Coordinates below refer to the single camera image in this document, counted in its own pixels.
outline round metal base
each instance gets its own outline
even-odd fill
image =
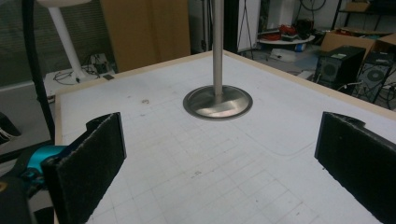
[[[222,95],[215,96],[213,86],[201,87],[184,98],[184,108],[199,119],[226,120],[246,114],[253,105],[250,95],[236,87],[222,86]]]

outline computer tower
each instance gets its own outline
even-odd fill
[[[353,96],[374,103],[393,66],[393,54],[370,52],[358,76]]]
[[[322,54],[318,59],[314,81],[318,84],[351,94],[366,49],[342,46]]]

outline teal object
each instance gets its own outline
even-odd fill
[[[46,146],[39,148],[30,158],[27,168],[35,168],[43,174],[40,163],[46,158],[60,153],[64,148],[65,146]]]

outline metal stand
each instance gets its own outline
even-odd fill
[[[222,86],[224,0],[214,1],[213,12],[213,86],[190,92],[184,98],[183,105],[187,112],[199,119],[234,119],[246,114],[253,100],[243,90]]]

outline metal pole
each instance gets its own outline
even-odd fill
[[[223,51],[224,0],[213,4],[213,87],[216,96],[222,95],[222,51]]]

